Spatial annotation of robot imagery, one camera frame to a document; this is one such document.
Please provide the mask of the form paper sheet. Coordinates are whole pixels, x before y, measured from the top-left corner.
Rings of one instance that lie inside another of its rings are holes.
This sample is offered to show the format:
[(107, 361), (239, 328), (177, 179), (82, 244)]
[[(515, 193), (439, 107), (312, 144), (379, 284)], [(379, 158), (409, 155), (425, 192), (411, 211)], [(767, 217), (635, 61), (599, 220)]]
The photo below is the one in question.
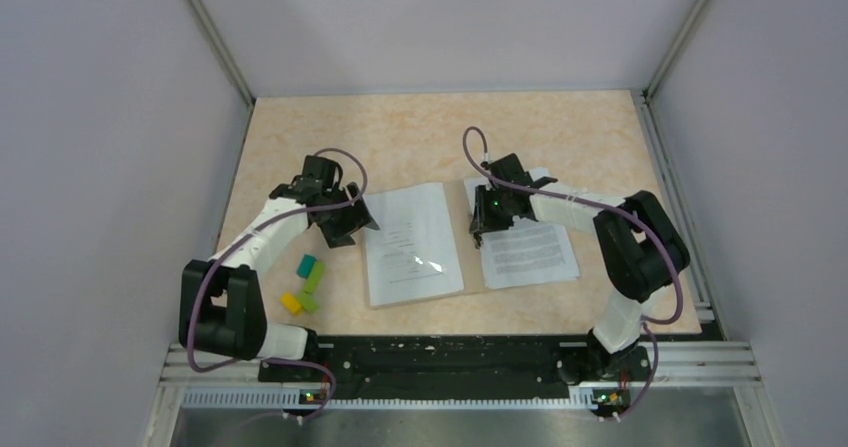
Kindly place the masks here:
[(442, 183), (365, 196), (378, 228), (365, 231), (372, 308), (458, 295), (464, 280)]

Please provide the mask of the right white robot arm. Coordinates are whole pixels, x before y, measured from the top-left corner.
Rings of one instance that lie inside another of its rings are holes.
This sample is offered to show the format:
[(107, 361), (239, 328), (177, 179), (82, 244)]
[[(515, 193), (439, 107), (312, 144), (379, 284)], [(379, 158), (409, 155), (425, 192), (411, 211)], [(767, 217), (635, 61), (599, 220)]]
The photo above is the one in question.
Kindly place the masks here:
[(690, 253), (655, 194), (627, 197), (580, 192), (557, 179), (535, 179), (517, 155), (485, 160), (475, 169), (488, 183), (475, 190), (470, 232), (477, 242), (507, 231), (518, 219), (561, 225), (594, 236), (613, 286), (589, 332), (589, 371), (612, 379), (627, 364), (625, 349), (645, 323), (670, 325), (683, 312), (680, 274)]

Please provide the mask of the printed text paper sheet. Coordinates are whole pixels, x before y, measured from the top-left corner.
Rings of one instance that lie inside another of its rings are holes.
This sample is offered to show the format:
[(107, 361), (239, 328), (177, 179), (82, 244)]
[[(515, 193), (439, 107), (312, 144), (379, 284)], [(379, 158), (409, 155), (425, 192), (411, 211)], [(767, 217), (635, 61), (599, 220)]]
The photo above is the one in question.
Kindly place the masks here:
[(505, 231), (482, 234), (479, 251), (488, 289), (567, 282), (580, 277), (563, 225), (518, 218)]

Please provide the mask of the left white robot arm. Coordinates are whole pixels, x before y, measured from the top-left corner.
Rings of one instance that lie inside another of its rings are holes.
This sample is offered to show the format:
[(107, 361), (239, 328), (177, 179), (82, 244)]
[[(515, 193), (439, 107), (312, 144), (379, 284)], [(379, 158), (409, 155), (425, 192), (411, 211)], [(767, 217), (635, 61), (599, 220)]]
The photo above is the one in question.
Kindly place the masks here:
[(190, 366), (203, 371), (195, 354), (236, 361), (280, 359), (297, 380), (319, 371), (313, 331), (271, 321), (260, 282), (288, 245), (316, 227), (328, 248), (351, 246), (363, 228), (375, 230), (364, 200), (368, 186), (344, 181), (344, 169), (330, 159), (333, 148), (305, 157), (302, 170), (275, 187), (260, 213), (226, 247), (209, 259), (194, 259), (180, 280), (178, 341)]

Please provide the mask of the beige file folder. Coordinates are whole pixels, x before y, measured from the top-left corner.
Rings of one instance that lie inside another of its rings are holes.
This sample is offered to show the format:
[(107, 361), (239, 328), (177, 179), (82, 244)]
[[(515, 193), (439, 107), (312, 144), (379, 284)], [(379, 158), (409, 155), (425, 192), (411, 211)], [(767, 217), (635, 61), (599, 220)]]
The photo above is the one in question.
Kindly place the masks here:
[(480, 242), (475, 241), (474, 237), (469, 233), (474, 203), (474, 189), (484, 184), (484, 182), (482, 178), (471, 178), (464, 181), (455, 180), (442, 183), (446, 192), (454, 239), (464, 280), (463, 292), (453, 296), (498, 291), (485, 287), (481, 253), (479, 251)]

